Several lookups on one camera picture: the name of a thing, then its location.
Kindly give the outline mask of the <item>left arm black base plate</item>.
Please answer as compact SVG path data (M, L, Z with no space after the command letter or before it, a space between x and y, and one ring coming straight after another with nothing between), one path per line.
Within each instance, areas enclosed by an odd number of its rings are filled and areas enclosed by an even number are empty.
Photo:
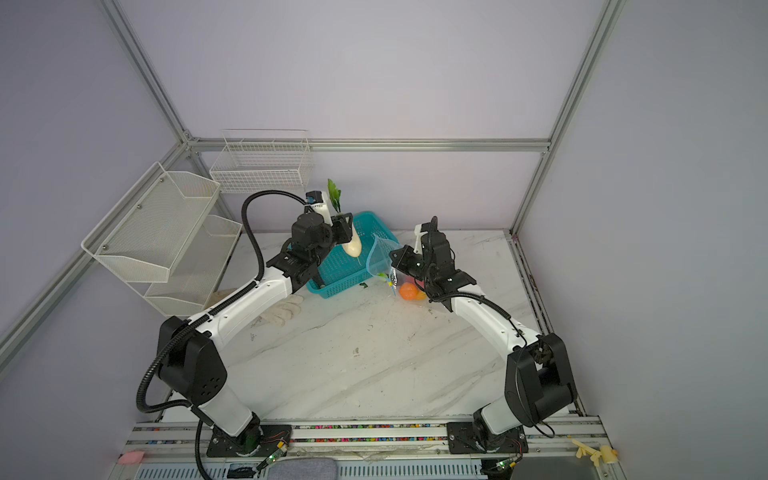
M261 424L247 427L237 437L227 435L215 426L206 449L209 458L225 457L267 457L280 445L286 447L291 440L293 428L288 424Z

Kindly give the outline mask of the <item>clear zip bag blue zipper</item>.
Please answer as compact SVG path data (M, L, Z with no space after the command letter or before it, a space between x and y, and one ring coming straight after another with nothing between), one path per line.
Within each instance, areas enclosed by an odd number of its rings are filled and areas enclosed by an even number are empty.
M398 290L403 283L413 283L419 289L420 287L411 276L399 272L392 266L390 254L400 248L401 245L397 241L375 235L371 249L366 257L365 267L372 277L383 280L391 289L392 293L396 297L402 299ZM422 298L418 301L424 301L426 299L427 295L423 292Z

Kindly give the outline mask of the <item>green leafy vegetable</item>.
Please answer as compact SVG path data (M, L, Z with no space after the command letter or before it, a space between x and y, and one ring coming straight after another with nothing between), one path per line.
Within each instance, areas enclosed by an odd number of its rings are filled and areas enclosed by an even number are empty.
M341 190L338 188L336 183L330 178L327 179L327 189L328 189L331 205L333 206L334 210L338 214L341 214L342 213Z

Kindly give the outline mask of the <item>teal plastic basket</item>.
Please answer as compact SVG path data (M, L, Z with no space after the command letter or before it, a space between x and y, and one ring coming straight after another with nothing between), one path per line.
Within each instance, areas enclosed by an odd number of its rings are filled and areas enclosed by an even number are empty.
M355 214L353 223L362 242L360 256L350 257L341 246L336 246L319 267L323 285L319 286L314 280L310 280L306 285L311 293L328 299L366 282L371 277L366 262L375 240L381 238L398 243L393 232L371 211Z

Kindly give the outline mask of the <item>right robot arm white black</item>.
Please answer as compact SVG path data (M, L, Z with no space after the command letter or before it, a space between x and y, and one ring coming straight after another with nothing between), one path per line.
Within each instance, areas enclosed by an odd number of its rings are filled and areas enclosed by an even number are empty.
M501 396L474 414L478 435L493 438L519 427L536 428L577 399L563 340L526 327L490 300L471 275L456 267L436 217L417 225L414 243L389 258L394 270L411 277L430 302L468 322L505 362Z

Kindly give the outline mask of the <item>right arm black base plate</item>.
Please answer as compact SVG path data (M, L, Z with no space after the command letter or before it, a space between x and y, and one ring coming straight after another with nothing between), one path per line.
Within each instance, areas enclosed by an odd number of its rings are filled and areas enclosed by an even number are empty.
M520 428L494 434L473 422L449 422L446 425L451 454L525 454L527 437Z

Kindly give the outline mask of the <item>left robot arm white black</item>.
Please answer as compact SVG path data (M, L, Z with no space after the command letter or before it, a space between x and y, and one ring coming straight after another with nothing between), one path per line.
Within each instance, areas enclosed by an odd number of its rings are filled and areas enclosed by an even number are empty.
M294 222L287 248L265 263L260 277L187 321L163 323L148 378L162 380L186 408L231 439L257 437L260 420L230 387L222 354L257 317L316 279L335 247L356 239L351 213L307 209Z

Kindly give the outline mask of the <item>orange tangerine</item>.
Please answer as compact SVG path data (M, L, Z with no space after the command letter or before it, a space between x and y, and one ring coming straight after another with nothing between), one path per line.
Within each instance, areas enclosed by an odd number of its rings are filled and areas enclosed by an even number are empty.
M418 301L422 298L423 292L413 283L403 283L399 287L399 295L406 301Z

